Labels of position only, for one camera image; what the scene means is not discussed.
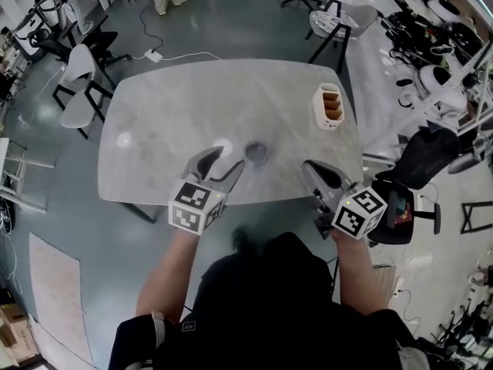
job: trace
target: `table leg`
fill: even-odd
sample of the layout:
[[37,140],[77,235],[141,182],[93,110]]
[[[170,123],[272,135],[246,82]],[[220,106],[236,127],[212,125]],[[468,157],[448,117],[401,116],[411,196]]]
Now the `table leg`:
[[144,211],[138,208],[135,204],[132,203],[120,203],[120,204],[122,204],[122,206],[124,206],[127,210],[133,212],[137,217],[145,220],[146,222],[150,222],[151,224],[154,224],[156,222],[157,218],[151,218]]

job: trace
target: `gray floor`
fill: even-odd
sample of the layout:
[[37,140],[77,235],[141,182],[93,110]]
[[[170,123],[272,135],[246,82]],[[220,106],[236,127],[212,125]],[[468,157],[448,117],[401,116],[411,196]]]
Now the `gray floor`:
[[[112,47],[114,54],[130,53],[139,57],[159,44],[143,34],[139,22],[139,13],[148,2],[138,0],[129,4],[127,0],[117,0],[108,10],[109,19],[103,30],[119,32]],[[207,51],[222,59],[306,62],[320,44],[316,37],[304,41],[309,29],[308,11],[302,6],[281,9],[278,0],[189,0],[179,8],[170,7],[163,17],[151,5],[144,19],[148,31],[163,38],[164,46],[159,52],[165,58]],[[327,48],[317,63],[335,67],[338,53],[339,49]],[[109,69],[109,74],[119,81],[152,69],[205,59],[211,58],[202,55],[160,64],[148,59],[119,62]],[[25,182],[26,200],[47,204],[48,213],[16,207],[17,224],[12,239],[18,257],[17,276],[23,289],[18,298],[35,315],[29,273],[30,231],[78,258],[92,355],[98,368],[106,368],[116,327],[132,316],[139,289],[166,250],[171,229],[165,214],[152,225],[117,203],[99,198],[97,163],[101,123],[96,120],[92,124],[87,141],[77,131],[58,124],[60,108],[50,95],[60,73],[40,94],[59,67],[49,55],[33,65],[26,80],[27,88],[19,93],[5,123],[5,135],[27,144],[27,156],[56,163],[54,170],[29,168]],[[345,73],[344,68],[341,81],[351,98]],[[308,199],[228,208],[200,241],[187,304],[193,303],[202,273],[213,261],[231,252],[230,234],[241,224],[247,225],[257,240],[294,231],[316,255],[331,259],[334,246],[318,236],[313,217]],[[5,253],[2,268],[11,271],[14,257],[9,243],[5,243]]]

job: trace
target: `power adapter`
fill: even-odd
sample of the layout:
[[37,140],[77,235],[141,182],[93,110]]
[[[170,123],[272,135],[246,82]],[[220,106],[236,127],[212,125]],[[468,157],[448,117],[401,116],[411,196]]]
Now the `power adapter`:
[[144,56],[147,59],[152,60],[154,63],[158,63],[161,60],[163,60],[163,55],[161,55],[160,53],[158,53],[156,51],[153,52],[152,49],[150,49],[149,51],[147,51]]

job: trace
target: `white mat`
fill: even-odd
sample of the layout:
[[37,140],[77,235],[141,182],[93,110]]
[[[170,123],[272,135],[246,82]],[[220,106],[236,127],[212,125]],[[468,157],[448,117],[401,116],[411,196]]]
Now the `white mat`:
[[85,363],[74,355],[66,347],[56,341],[47,333],[34,318],[29,315],[31,330],[44,359],[57,370],[94,370],[95,368]]
[[79,261],[30,233],[29,263],[39,324],[83,361],[94,365],[82,314]]

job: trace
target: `hand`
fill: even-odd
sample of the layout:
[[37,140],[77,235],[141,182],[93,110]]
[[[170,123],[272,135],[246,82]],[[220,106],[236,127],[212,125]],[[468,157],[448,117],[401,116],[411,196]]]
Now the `hand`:
[[343,231],[336,228],[330,231],[330,236],[334,239],[334,242],[336,243],[337,249],[339,251],[342,249],[355,250],[361,248],[362,246],[366,247],[364,239],[356,240],[355,238],[348,236]]

